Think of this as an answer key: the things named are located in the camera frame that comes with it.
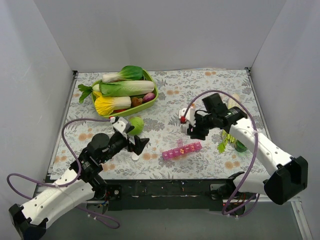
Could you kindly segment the pink weekly pill organizer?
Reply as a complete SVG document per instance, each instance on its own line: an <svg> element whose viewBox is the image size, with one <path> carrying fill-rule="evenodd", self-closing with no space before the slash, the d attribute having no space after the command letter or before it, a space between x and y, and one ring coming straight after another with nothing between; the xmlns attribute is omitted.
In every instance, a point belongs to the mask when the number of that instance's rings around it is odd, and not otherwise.
<svg viewBox="0 0 320 240"><path fill-rule="evenodd" d="M183 141L181 139L177 140L177 147L163 151L162 152L162 158L163 160L170 160L173 158L177 158L180 156L185 156L190 153L198 152L202 149L202 145L199 141L192 142L189 144L183 144Z"/></svg>

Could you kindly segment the white pill bottle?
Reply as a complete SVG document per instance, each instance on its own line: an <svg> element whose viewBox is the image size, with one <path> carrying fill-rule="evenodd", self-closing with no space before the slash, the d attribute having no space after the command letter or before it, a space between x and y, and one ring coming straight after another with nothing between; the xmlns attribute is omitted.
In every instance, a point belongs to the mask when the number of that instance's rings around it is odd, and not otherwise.
<svg viewBox="0 0 320 240"><path fill-rule="evenodd" d="M188 124L181 124L180 125L180 130L183 134L187 134L188 132L188 128L189 128L189 125Z"/></svg>

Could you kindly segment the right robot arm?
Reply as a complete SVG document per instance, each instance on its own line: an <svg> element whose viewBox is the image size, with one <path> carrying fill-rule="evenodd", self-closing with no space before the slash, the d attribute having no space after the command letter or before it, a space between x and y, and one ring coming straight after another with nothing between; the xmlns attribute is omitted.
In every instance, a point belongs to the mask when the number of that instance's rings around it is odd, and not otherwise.
<svg viewBox="0 0 320 240"><path fill-rule="evenodd" d="M230 198L237 199L248 192L266 195L275 204L282 205L307 188L308 162L302 156L293 157L260 133L252 115L241 103L228 108L220 97L220 90L206 93L208 96L202 99L204 115L198 114L190 104L180 110L181 131L191 139L205 140L210 130L218 128L236 138L252 153L247 171L232 177L232 183L226 186ZM255 160L264 166L268 179L249 179Z"/></svg>

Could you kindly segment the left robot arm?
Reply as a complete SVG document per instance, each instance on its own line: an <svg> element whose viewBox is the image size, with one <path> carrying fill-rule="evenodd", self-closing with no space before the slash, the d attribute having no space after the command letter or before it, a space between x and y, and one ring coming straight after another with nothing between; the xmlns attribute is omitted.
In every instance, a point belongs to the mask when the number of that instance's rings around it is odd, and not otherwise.
<svg viewBox="0 0 320 240"><path fill-rule="evenodd" d="M64 174L39 195L22 205L9 208L11 222L23 240L39 240L58 218L82 202L101 200L110 191L100 176L102 164L122 149L140 155L149 138L134 136L134 142L121 133L93 136Z"/></svg>

